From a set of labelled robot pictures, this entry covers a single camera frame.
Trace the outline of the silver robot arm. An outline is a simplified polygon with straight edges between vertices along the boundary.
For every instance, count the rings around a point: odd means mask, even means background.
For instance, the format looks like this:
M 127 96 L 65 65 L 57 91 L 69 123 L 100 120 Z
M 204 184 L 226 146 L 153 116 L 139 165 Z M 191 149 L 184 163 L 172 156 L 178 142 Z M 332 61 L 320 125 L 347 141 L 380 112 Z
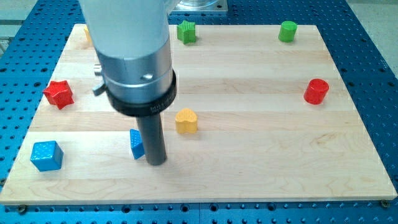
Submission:
M 168 16 L 174 0 L 80 0 L 100 64 L 99 74 L 115 110 L 137 119 L 150 165 L 167 159 L 160 114 L 174 101 Z

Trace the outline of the yellow block behind arm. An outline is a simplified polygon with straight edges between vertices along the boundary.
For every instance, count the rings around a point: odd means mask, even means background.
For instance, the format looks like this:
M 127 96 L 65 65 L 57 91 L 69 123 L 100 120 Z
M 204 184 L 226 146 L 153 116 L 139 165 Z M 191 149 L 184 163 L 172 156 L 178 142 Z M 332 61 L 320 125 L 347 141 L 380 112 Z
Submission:
M 92 39 L 91 39 L 90 32 L 88 30 L 87 25 L 84 26 L 83 30 L 85 33 L 86 40 L 88 41 L 89 44 L 92 44 Z

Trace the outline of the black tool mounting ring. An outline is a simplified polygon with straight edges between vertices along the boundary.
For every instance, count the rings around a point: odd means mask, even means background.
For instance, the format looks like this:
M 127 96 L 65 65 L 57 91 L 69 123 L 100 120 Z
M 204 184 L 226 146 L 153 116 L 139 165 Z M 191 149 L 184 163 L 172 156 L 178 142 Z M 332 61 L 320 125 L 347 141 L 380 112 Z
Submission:
M 126 103 L 117 99 L 108 89 L 106 89 L 110 105 L 117 112 L 133 117 L 153 116 L 161 113 L 174 102 L 174 99 L 177 96 L 177 76 L 175 71 L 172 71 L 171 85 L 161 97 L 148 103 Z

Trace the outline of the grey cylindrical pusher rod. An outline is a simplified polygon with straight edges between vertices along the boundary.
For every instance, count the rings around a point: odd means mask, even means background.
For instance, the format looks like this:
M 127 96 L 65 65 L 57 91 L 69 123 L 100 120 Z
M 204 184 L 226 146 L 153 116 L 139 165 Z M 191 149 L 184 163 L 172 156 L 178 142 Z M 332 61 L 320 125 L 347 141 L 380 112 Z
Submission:
M 146 160 L 150 165 L 159 166 L 167 159 L 160 114 L 137 118 Z

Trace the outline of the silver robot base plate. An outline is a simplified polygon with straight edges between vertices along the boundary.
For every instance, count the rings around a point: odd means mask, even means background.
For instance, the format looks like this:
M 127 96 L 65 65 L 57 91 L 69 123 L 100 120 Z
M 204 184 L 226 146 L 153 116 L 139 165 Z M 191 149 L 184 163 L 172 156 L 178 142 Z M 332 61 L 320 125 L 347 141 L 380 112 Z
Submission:
M 177 14 L 226 14 L 228 0 L 181 0 L 172 10 Z

